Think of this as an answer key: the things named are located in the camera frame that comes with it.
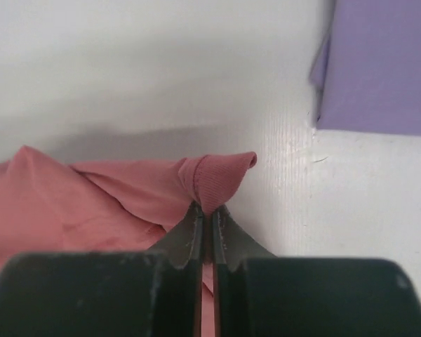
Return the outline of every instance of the folded pink cloth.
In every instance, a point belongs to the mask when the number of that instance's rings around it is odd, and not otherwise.
[[[253,152],[180,161],[63,165],[30,147],[0,164],[0,269],[22,251],[143,250],[200,203],[228,201]],[[212,272],[203,274],[203,336],[214,336]]]

